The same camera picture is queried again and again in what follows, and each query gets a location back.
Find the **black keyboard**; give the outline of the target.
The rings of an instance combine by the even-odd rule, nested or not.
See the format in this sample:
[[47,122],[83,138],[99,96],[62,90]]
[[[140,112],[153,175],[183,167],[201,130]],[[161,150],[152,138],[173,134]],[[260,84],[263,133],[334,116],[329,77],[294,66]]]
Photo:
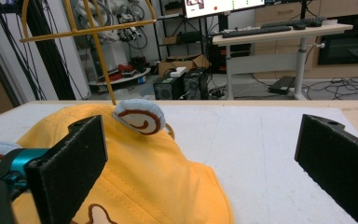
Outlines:
[[232,37],[240,37],[240,36],[248,36],[248,35],[263,35],[263,34],[286,32],[291,30],[292,30],[291,26],[262,27],[252,30],[241,30],[241,31],[232,31],[228,33],[223,33],[222,37],[232,38]]

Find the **black computer tower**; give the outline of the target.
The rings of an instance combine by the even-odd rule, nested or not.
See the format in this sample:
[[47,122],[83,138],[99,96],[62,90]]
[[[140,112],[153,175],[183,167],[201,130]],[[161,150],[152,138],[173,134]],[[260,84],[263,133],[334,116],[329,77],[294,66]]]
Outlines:
[[153,84],[157,100],[178,100],[184,94],[184,82],[179,77],[166,77]]
[[184,75],[184,92],[187,100],[207,100],[208,76],[203,68],[190,70]]

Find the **computer monitor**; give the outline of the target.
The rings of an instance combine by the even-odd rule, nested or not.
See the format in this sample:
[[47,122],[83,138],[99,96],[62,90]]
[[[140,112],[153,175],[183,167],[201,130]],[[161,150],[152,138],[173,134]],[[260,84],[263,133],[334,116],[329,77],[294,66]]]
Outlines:
[[197,18],[264,5],[265,0],[184,0],[184,14]]

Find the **flat black device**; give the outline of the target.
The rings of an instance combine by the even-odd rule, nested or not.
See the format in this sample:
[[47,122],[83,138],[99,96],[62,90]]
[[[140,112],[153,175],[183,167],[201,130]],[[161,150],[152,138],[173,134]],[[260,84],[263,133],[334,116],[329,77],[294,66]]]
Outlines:
[[268,87],[268,91],[276,94],[286,95],[295,85],[295,77],[284,76]]

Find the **black stand post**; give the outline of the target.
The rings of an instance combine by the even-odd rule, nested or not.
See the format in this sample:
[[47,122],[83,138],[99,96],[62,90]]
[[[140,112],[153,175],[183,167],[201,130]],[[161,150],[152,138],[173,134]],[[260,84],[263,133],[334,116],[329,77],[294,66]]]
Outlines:
[[[26,19],[32,36],[51,34],[41,0],[29,0]],[[58,98],[60,100],[75,100],[76,97],[70,79],[64,68],[62,57],[55,41],[50,39],[36,41],[35,43]]]

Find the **white standing desk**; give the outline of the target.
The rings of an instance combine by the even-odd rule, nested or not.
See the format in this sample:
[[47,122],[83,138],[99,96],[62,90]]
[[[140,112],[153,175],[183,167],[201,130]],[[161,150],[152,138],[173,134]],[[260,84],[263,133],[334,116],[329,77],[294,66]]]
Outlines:
[[[218,47],[225,47],[227,50],[227,99],[233,100],[232,76],[247,73],[271,72],[271,71],[296,71],[295,87],[290,90],[297,100],[305,100],[302,94],[302,83],[305,71],[305,61],[307,56],[307,41],[309,38],[320,35],[342,34],[351,30],[349,24],[322,25],[320,27],[310,27],[305,30],[291,30],[280,33],[270,33],[262,35],[248,35],[224,38],[217,35],[213,38],[213,44]],[[240,44],[264,43],[284,39],[298,39],[300,41],[296,52],[283,54],[252,55],[246,57],[231,56],[230,47]]]

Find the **black metal shelf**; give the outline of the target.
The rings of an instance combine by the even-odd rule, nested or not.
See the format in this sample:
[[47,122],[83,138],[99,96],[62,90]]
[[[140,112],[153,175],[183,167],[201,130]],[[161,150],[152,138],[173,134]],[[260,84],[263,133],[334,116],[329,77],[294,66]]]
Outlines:
[[183,0],[153,0],[157,21],[153,25],[158,57],[202,54],[205,36],[201,19],[185,16]]

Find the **yellow cap with blue ears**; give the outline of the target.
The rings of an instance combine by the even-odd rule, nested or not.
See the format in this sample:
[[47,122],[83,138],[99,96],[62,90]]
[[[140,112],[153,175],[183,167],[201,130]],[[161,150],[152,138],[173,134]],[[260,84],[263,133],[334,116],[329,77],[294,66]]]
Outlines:
[[186,158],[158,105],[133,99],[68,106],[0,142],[0,224],[41,223],[24,165],[94,116],[103,118],[107,162],[69,224],[234,223],[213,169]]

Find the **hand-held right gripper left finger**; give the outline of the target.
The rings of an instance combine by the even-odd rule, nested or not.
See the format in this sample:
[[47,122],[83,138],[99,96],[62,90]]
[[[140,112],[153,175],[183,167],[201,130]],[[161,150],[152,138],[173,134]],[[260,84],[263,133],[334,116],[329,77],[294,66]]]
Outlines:
[[24,165],[42,224],[69,224],[107,162],[103,118],[71,124],[69,133]]

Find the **black glass cabinet front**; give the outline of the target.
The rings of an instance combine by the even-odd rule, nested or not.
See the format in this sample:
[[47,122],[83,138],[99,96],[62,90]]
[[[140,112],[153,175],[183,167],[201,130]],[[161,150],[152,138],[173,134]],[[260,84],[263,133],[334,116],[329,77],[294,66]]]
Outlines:
[[358,15],[336,17],[340,24],[350,24],[352,29],[338,35],[324,35],[324,48],[319,51],[318,64],[358,63]]

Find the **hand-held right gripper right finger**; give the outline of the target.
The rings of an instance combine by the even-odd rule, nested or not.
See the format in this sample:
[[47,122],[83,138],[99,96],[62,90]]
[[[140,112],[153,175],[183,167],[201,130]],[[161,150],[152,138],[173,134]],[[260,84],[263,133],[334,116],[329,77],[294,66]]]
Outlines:
[[337,121],[305,114],[295,161],[358,222],[358,137]]

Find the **cardboard box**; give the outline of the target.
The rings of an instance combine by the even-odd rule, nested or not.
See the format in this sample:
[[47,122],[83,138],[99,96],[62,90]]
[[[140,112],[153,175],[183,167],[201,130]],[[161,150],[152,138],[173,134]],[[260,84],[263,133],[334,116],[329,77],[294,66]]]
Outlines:
[[158,63],[158,73],[163,76],[170,69],[176,67],[185,67],[187,71],[193,68],[208,68],[210,62],[203,54],[186,55],[186,56],[172,56],[168,57]]

